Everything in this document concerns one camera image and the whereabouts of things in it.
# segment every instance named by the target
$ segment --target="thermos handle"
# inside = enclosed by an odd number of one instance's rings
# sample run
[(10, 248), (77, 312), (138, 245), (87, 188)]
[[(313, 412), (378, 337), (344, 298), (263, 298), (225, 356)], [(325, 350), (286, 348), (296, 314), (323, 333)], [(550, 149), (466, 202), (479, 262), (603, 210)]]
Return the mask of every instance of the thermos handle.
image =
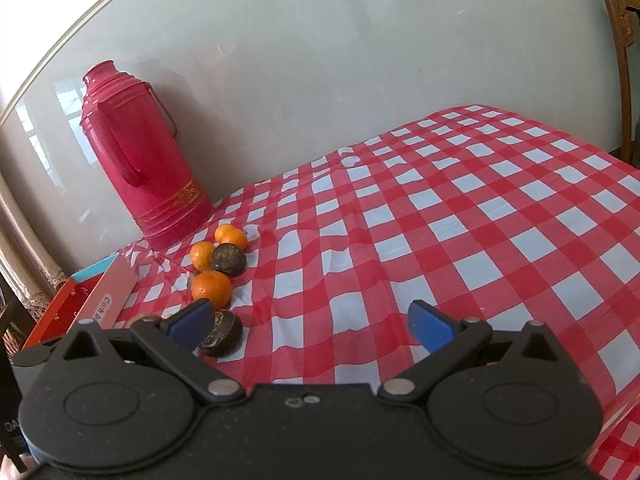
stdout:
[(146, 81), (144, 83), (145, 83), (146, 88), (151, 92), (151, 95), (156, 99), (156, 101), (158, 101), (158, 104), (160, 105), (162, 110), (164, 110), (164, 113), (166, 114), (166, 116), (169, 117), (169, 120), (171, 121), (171, 124), (174, 126), (174, 132), (173, 132), (172, 135), (175, 137), (178, 134), (178, 125), (175, 123), (174, 118), (169, 113), (169, 110), (166, 109), (166, 106), (164, 106), (164, 104), (162, 104), (162, 101), (158, 97), (158, 94), (156, 94), (156, 91), (154, 90), (154, 88), (149, 83), (147, 83)]
[(131, 184), (134, 187), (140, 187), (142, 184), (142, 176), (140, 172), (136, 170), (133, 165), (130, 163), (127, 155), (122, 151), (116, 137), (113, 135), (111, 131), (111, 127), (109, 123), (104, 119), (105, 111), (104, 108), (100, 109), (100, 103), (97, 104), (97, 114), (94, 114), (93, 121), (98, 121), (102, 123), (100, 127), (94, 128), (94, 131), (98, 136), (102, 139), (102, 146), (105, 151), (109, 155), (109, 158), (113, 161), (116, 169), (122, 175), (124, 180), (127, 183)]

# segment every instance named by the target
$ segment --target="gold decorative band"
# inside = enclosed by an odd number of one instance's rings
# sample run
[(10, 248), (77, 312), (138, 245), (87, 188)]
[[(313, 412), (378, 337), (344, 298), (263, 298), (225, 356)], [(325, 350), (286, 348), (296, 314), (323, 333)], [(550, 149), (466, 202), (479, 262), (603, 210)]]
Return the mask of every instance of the gold decorative band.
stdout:
[(146, 213), (142, 213), (142, 215), (134, 217), (134, 220), (136, 221), (136, 224), (138, 224), (138, 226), (144, 230), (156, 224), (159, 220), (159, 217), (164, 215), (167, 210), (177, 210), (185, 208), (191, 203), (195, 202), (199, 197), (202, 196), (202, 194), (203, 190), (200, 187), (200, 184), (193, 180), (190, 180), (182, 189), (176, 191), (176, 193), (174, 193), (171, 197), (167, 198), (162, 203), (158, 204)]

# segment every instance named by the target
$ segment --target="orange fruit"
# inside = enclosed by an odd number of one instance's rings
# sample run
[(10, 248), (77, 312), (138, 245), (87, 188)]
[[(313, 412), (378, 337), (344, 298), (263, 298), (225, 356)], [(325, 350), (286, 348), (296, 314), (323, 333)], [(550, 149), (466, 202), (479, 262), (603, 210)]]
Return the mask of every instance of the orange fruit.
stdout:
[(216, 241), (221, 244), (222, 242), (220, 241), (222, 239), (222, 237), (228, 233), (229, 231), (233, 231), (235, 229), (235, 227), (233, 227), (231, 224), (222, 224), (219, 225), (218, 228), (216, 229), (216, 232), (213, 233), (214, 237), (216, 238)]
[(198, 270), (211, 270), (211, 255), (215, 249), (215, 246), (207, 241), (193, 244), (189, 251), (193, 266)]
[(231, 231), (227, 231), (222, 238), (220, 238), (221, 244), (233, 244), (238, 246), (241, 251), (246, 249), (249, 241), (246, 239), (246, 234), (240, 229), (233, 228)]
[(233, 286), (231, 280), (216, 270), (198, 274), (191, 282), (191, 295), (194, 300), (206, 298), (216, 310), (226, 307), (231, 300)]

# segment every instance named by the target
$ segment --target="metal screw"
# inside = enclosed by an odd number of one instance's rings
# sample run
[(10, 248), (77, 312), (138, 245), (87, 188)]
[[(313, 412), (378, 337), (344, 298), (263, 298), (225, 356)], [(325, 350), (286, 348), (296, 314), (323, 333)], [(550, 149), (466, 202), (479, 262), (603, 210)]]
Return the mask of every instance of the metal screw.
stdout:
[(236, 393), (240, 389), (240, 384), (233, 379), (216, 379), (207, 385), (210, 394), (220, 397), (228, 397)]
[(389, 379), (382, 387), (391, 395), (408, 395), (415, 390), (414, 382), (403, 378)]
[(162, 319), (162, 317), (159, 314), (156, 314), (155, 312), (145, 312), (144, 314), (139, 314), (138, 318), (135, 321), (150, 321), (150, 322), (155, 322), (155, 321), (160, 321)]
[(307, 404), (317, 404), (322, 399), (317, 395), (305, 395), (304, 397), (302, 397), (302, 400), (304, 400)]

